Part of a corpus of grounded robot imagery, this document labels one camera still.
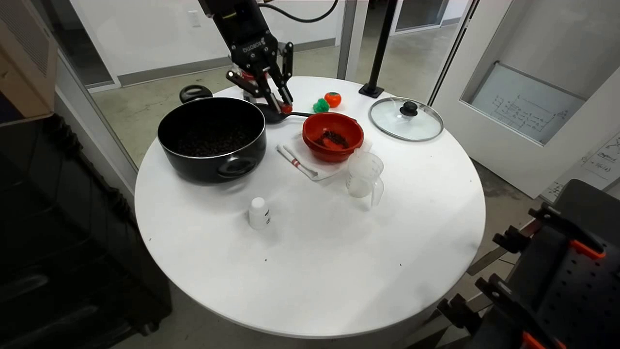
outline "black pole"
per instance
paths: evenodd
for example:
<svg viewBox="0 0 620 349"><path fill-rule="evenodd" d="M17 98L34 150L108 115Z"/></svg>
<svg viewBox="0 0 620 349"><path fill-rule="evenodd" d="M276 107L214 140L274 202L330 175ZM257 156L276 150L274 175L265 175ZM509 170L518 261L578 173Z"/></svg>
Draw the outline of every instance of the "black pole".
<svg viewBox="0 0 620 349"><path fill-rule="evenodd" d="M381 28L381 38L373 55L373 63L371 63L371 75L369 75L369 82L365 86L361 86L360 94L367 96L371 100L379 98L383 94L381 88L375 86L379 73L381 73L381 65L383 65L383 57L385 57L385 47L387 47L387 40L389 40L389 32L391 32L391 22L394 16L394 5L396 0L387 0L387 12L383 18L383 28Z"/></svg>

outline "cable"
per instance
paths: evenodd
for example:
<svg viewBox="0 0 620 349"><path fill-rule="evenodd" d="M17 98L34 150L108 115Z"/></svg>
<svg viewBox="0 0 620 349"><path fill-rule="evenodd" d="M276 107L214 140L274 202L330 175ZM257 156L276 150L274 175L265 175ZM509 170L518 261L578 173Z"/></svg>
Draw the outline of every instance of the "cable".
<svg viewBox="0 0 620 349"><path fill-rule="evenodd" d="M288 12L280 11L280 9L274 9L274 7L270 7L270 5L259 5L257 9L268 9L268 11L272 11L272 12L278 12L278 14L284 16L284 18L290 18L292 22L315 24L315 22L321 22L321 20L325 20L327 16L330 16L330 12L334 11L336 3L338 3L338 0L332 0L330 9L329 9L325 14L317 16L317 18L296 18L296 16L292 16L292 14L288 14Z"/></svg>

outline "white tabletop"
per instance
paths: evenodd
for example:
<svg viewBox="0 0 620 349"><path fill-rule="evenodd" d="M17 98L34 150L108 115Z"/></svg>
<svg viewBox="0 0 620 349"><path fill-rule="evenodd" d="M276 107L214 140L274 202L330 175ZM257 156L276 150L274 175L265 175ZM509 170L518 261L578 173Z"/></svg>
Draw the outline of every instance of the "white tabletop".
<svg viewBox="0 0 620 349"><path fill-rule="evenodd" d="M389 138L367 121L373 100L358 84L288 82L294 111L325 92L354 117L365 150L383 162L383 199L361 210L336 185L309 183L274 152L303 119L267 127L267 154L237 183L191 185L154 140L135 185L141 237L160 270L208 311L288 338L340 338L400 323L435 303L462 276L484 232L480 179L454 138ZM216 96L239 98L236 88ZM270 230L253 232L245 210L265 199Z"/></svg>

